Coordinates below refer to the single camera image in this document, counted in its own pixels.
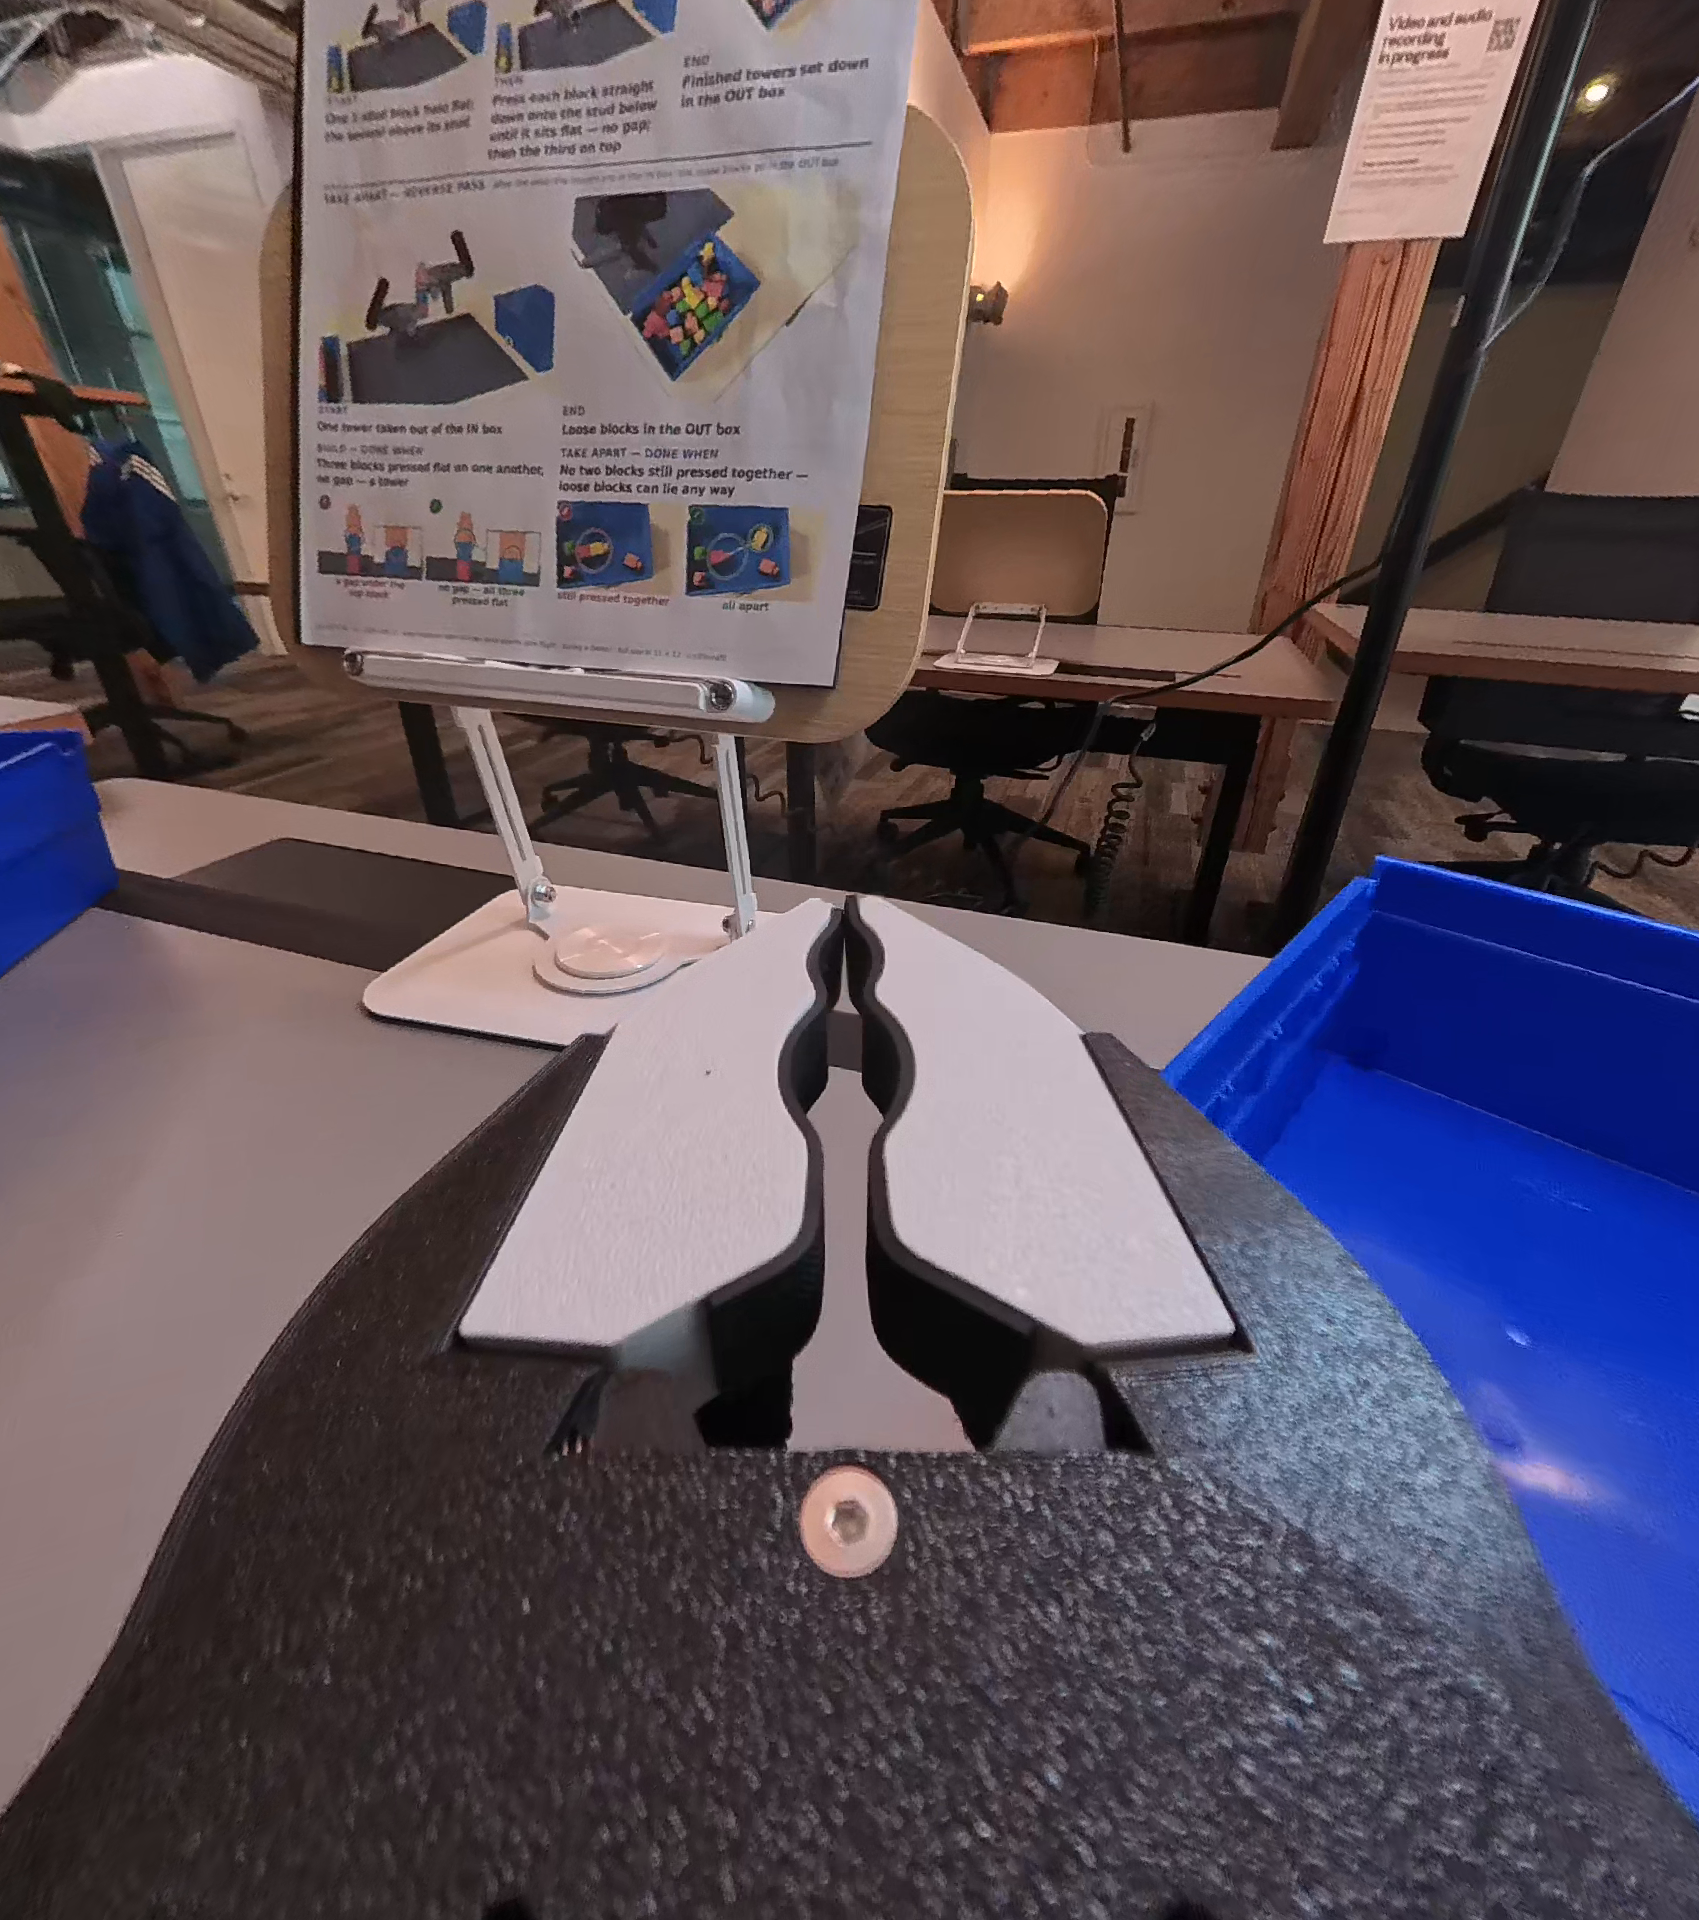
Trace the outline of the wooden desk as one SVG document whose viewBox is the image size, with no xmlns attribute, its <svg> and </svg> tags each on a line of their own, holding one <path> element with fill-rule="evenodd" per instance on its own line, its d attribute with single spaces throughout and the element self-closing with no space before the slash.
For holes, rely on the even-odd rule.
<svg viewBox="0 0 1699 1920">
<path fill-rule="evenodd" d="M 927 621 L 910 688 L 1161 709 L 1167 717 L 1141 753 L 1218 773 L 1178 931 L 1185 945 L 1205 948 L 1258 758 L 1279 724 L 1333 719 L 1343 696 L 1340 674 L 1309 660 L 1286 633 L 1260 642 L 1243 633 L 1073 621 L 1052 621 L 1041 633 L 1040 652 L 1056 660 L 1053 674 L 946 668 L 943 657 L 957 651 L 960 629 L 959 618 Z"/>
<path fill-rule="evenodd" d="M 1413 607 L 1393 668 L 1421 679 L 1699 699 L 1699 626 Z"/>
</svg>

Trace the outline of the small rounded wooden board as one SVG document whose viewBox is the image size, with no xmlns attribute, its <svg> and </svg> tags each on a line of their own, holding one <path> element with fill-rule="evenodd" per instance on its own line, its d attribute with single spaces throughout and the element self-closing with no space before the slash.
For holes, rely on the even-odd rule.
<svg viewBox="0 0 1699 1920">
<path fill-rule="evenodd" d="M 1090 486 L 954 489 L 942 495 L 930 607 L 1041 607 L 1095 625 L 1112 543 L 1112 505 Z"/>
</svg>

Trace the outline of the white laptop stand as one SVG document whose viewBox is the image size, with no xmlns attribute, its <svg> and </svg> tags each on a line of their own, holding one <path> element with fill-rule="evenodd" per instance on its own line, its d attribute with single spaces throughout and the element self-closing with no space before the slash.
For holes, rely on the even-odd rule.
<svg viewBox="0 0 1699 1920">
<path fill-rule="evenodd" d="M 1049 611 L 1041 602 L 981 600 L 964 615 L 957 643 L 933 660 L 935 669 L 1049 679 L 1062 662 L 1045 652 Z"/>
</svg>

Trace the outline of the white notice sheet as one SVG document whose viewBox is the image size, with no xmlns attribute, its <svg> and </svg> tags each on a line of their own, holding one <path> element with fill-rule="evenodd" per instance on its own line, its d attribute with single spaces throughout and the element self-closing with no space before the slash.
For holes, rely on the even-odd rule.
<svg viewBox="0 0 1699 1920">
<path fill-rule="evenodd" d="M 1536 3 L 1381 7 L 1326 247 L 1461 240 L 1536 12 Z"/>
</svg>

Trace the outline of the black office chair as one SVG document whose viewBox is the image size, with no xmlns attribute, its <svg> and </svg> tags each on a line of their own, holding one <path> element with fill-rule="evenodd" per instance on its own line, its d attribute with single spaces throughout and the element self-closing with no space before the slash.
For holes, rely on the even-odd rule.
<svg viewBox="0 0 1699 1920">
<path fill-rule="evenodd" d="M 1487 611 L 1699 626 L 1699 495 L 1529 493 L 1510 513 Z M 1699 746 L 1676 745 L 1676 694 L 1429 679 L 1418 717 L 1429 785 L 1484 804 L 1458 817 L 1462 835 L 1531 843 L 1517 861 L 1455 861 L 1454 874 L 1607 906 L 1590 883 L 1604 850 L 1636 850 L 1609 869 L 1619 881 L 1699 851 Z"/>
<path fill-rule="evenodd" d="M 1041 699 L 959 696 L 954 692 L 908 692 L 883 716 L 868 739 L 897 773 L 935 771 L 952 779 L 933 804 L 884 808 L 878 816 L 872 871 L 943 839 L 988 861 L 1006 912 L 1024 905 L 1018 858 L 1024 845 L 1049 845 L 1073 855 L 1084 875 L 1092 850 L 1053 827 L 1068 782 L 1092 753 L 1141 746 L 1149 722 L 1120 704 L 1062 704 Z M 1052 779 L 1041 814 L 1018 814 L 992 797 L 992 782 Z"/>
<path fill-rule="evenodd" d="M 652 816 L 652 798 L 712 802 L 714 791 L 705 782 L 672 776 L 630 755 L 636 746 L 676 746 L 687 735 L 656 727 L 608 727 L 608 724 L 561 724 L 543 731 L 543 745 L 558 739 L 580 739 L 587 748 L 585 767 L 577 778 L 553 779 L 543 789 L 543 812 L 529 823 L 530 835 L 547 835 L 573 814 L 613 798 L 621 814 L 634 817 L 652 843 L 661 829 Z"/>
</svg>

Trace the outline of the blue jacket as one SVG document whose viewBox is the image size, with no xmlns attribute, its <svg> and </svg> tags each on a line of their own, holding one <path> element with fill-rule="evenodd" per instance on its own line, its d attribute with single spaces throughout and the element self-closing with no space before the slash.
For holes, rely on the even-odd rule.
<svg viewBox="0 0 1699 1920">
<path fill-rule="evenodd" d="M 154 655 L 210 685 L 259 652 L 256 629 L 145 447 L 95 440 L 87 456 L 84 540 L 139 612 Z"/>
</svg>

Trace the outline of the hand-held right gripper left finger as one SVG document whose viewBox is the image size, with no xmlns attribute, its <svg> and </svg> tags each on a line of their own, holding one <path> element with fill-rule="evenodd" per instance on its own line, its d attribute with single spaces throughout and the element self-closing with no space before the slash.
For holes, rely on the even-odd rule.
<svg viewBox="0 0 1699 1920">
<path fill-rule="evenodd" d="M 823 1318 L 843 914 L 823 899 L 700 959 L 596 1049 L 457 1338 L 656 1373 L 712 1449 L 786 1449 Z"/>
</svg>

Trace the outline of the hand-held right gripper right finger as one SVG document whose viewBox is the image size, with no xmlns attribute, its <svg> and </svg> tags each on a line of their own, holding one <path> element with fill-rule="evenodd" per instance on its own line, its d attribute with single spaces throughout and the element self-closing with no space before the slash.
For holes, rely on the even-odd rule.
<svg viewBox="0 0 1699 1920">
<path fill-rule="evenodd" d="M 1237 1315 L 1090 1035 L 893 901 L 845 906 L 878 1107 L 878 1345 L 973 1449 L 1147 1449 L 1114 1373 L 1237 1348 Z"/>
</svg>

